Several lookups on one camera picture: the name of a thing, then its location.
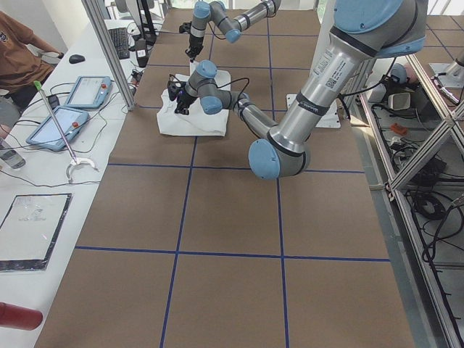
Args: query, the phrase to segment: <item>blue and white device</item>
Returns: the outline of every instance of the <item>blue and white device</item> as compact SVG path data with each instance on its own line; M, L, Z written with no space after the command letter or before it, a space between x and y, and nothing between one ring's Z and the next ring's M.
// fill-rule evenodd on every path
M71 107L56 107L54 114L65 133L66 139L71 141L87 123L89 114L85 110ZM26 143L36 145L52 151L59 151L65 147L65 141L59 134L58 128L49 115L26 139Z
M79 76L65 105L77 109L98 109L111 89L109 76Z

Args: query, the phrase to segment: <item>red tube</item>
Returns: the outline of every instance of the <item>red tube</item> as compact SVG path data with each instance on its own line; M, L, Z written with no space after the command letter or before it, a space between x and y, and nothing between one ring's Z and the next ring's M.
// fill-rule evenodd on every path
M33 330L42 323L43 319L42 313L38 310L0 302L0 326L5 328Z

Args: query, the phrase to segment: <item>green tip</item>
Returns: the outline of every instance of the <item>green tip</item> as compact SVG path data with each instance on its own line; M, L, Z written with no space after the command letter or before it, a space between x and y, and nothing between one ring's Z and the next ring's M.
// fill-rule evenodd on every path
M37 88L37 91L42 89L42 84L40 81L34 81L34 86Z

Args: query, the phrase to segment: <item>white towel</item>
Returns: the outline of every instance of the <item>white towel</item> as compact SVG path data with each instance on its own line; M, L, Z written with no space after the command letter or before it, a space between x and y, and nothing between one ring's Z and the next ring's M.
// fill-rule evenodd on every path
M190 73L195 65L190 66ZM188 76L175 75L181 81L187 81ZM218 86L231 82L231 74L224 70L218 70L216 75ZM231 86L222 88L230 91ZM222 110L215 115L207 115L203 112L199 98L188 109L189 115L175 114L176 101L169 100L167 89L162 92L162 108L157 114L158 128L161 134L170 136L224 136L227 127L229 110Z

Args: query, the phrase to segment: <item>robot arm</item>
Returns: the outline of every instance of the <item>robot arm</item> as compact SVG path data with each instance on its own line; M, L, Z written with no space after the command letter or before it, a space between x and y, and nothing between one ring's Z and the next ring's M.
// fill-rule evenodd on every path
M365 59L398 57L419 51L425 41L426 0L341 0L335 8L330 45L301 88L285 117L271 120L246 94L219 91L216 66L203 61L188 82L179 87L183 110L196 98L206 113L234 109L260 139L249 149L254 174L264 179L296 175L310 163L306 141Z
M225 38L231 43L236 42L245 31L256 22L266 17L274 17L281 0L262 0L258 5L231 19L225 13L224 4L214 1L210 4L199 1L194 7L194 18L191 22L179 27L180 33L190 34L190 46L186 50L188 57L193 62L203 49L204 31L209 21L213 21Z

